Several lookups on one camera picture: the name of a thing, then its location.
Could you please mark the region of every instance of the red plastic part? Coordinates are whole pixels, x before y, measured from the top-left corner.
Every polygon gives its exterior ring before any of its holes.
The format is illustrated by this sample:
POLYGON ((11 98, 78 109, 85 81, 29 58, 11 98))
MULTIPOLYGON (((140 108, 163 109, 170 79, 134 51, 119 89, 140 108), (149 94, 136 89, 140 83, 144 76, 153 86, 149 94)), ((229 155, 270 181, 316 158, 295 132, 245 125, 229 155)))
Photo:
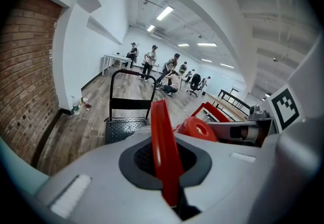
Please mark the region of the red plastic part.
POLYGON ((216 119, 218 119, 219 122, 230 122, 224 114, 222 114, 216 107, 212 106, 209 102, 202 103, 200 107, 191 116, 195 117, 202 108, 208 110, 209 113, 213 115, 216 119))
POLYGON ((163 183, 163 197, 178 204, 179 177, 184 173, 165 100, 151 104, 152 148, 156 177, 163 183))
POLYGON ((196 117, 188 117, 177 129, 178 133, 208 141, 217 142, 212 128, 196 117))

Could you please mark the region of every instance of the black office chair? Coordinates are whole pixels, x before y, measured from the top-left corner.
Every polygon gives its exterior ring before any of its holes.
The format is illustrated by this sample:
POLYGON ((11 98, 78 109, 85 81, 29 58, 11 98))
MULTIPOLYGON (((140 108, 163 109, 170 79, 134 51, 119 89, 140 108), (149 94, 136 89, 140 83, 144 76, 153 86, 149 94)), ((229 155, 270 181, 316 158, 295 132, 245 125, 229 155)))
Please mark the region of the black office chair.
POLYGON ((196 97, 198 97, 198 95, 195 93, 195 91, 199 90, 199 88, 198 88, 199 83, 200 83, 200 75, 195 73, 191 79, 191 84, 190 84, 191 90, 187 90, 187 92, 189 92, 190 95, 193 93, 194 95, 196 95, 196 97))

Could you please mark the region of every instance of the metal cart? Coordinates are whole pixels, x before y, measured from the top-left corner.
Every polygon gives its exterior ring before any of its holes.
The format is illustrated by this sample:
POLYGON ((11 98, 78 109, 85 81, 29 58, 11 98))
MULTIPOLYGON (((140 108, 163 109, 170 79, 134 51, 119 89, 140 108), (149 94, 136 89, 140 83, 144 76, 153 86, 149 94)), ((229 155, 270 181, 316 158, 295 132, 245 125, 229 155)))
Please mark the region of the metal cart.
POLYGON ((129 71, 125 69, 117 70, 113 73, 111 77, 110 84, 110 98, 109 98, 109 120, 105 119, 106 122, 106 133, 105 133, 105 144, 115 143, 121 140, 126 139, 127 137, 134 134, 134 132, 141 127, 149 125, 148 113, 151 108, 151 102, 153 100, 156 90, 156 79, 153 76, 147 74, 142 74, 135 71, 129 71), (153 93, 150 100, 132 100, 132 99, 122 99, 122 98, 113 98, 113 83, 116 74, 118 73, 127 73, 133 74, 136 76, 145 76, 152 78, 154 80, 153 93), (112 109, 147 109, 145 117, 139 118, 113 118, 112 109))

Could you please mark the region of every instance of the air vent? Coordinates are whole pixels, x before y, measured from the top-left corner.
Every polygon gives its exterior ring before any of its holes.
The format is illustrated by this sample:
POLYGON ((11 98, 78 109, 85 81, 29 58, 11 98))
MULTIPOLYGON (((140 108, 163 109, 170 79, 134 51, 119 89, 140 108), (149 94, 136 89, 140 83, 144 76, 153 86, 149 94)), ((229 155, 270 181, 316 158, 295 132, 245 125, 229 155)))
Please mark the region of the air vent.
POLYGON ((158 40, 163 40, 163 39, 165 39, 165 37, 164 37, 163 35, 161 35, 161 34, 159 34, 159 33, 156 33, 156 32, 153 32, 153 33, 151 34, 151 36, 152 36, 153 38, 158 39, 158 40))

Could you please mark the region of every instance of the brick wall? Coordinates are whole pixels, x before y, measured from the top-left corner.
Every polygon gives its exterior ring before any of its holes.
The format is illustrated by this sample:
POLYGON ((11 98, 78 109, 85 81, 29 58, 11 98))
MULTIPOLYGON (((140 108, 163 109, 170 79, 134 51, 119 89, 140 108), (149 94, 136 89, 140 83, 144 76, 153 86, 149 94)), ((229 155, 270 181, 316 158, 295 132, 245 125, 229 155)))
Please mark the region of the brick wall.
POLYGON ((18 0, 0 33, 0 135, 27 163, 58 111, 52 43, 61 9, 18 0))

